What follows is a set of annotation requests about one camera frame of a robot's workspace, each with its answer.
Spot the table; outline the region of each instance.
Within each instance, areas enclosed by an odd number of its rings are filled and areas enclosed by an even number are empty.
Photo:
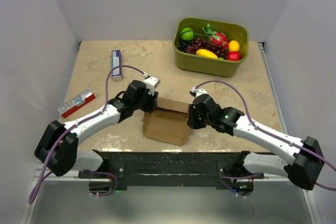
[[[197,84],[221,79],[234,85],[245,97],[252,117],[275,130],[281,130],[274,98],[267,79],[258,44],[249,42],[249,55],[231,78],[180,70],[174,62],[174,50],[170,40],[85,40],[81,42],[78,57],[65,97],[69,101],[86,88],[91,88],[96,99],[61,122],[82,117],[104,104],[104,86],[111,70],[111,51],[120,49],[122,63],[140,68],[148,74],[158,76],[161,84],[159,96],[191,103],[189,91]],[[134,80],[143,77],[132,69],[123,69],[121,81],[109,81],[109,97],[125,90]],[[232,106],[244,111],[239,96],[229,87],[210,83],[204,89],[221,106]],[[143,112],[136,111],[131,118],[96,133],[80,145],[81,150],[123,152],[240,152],[243,150],[262,152],[262,147],[237,137],[217,133],[214,129],[194,130],[183,146],[172,145],[150,139],[142,133]]]

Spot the brown cardboard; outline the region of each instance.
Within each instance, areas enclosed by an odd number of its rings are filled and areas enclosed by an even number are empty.
[[[159,97],[154,112],[143,116],[143,134],[159,141],[183,145],[193,133],[187,119],[187,103]]]

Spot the gray floor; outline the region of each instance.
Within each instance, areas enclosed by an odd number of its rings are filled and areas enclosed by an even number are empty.
[[[31,224],[185,223],[310,224],[302,190],[289,182],[255,182],[244,200],[228,190],[129,187],[111,196],[90,196],[87,181],[45,181]]]

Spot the olive green container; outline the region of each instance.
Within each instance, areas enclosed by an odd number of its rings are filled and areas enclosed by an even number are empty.
[[[207,24],[210,24],[212,31],[217,31],[226,35],[229,41],[236,40],[240,44],[239,61],[230,61],[224,59],[211,59],[197,55],[187,54],[177,49],[181,42],[180,31],[184,27],[190,27],[194,30],[195,38],[208,39],[202,30],[206,29]],[[180,21],[176,30],[175,39],[173,41],[175,50],[175,63],[182,70],[195,71],[200,73],[208,73],[216,76],[231,77],[233,76],[240,64],[247,58],[248,54],[248,32],[247,30],[236,24],[201,19],[201,18],[185,18]]]

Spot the dragon fruit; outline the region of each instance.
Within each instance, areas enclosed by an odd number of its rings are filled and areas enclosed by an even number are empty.
[[[229,48],[229,41],[224,34],[212,31],[210,28],[210,24],[207,24],[206,28],[207,31],[204,28],[202,29],[210,41],[222,47]]]

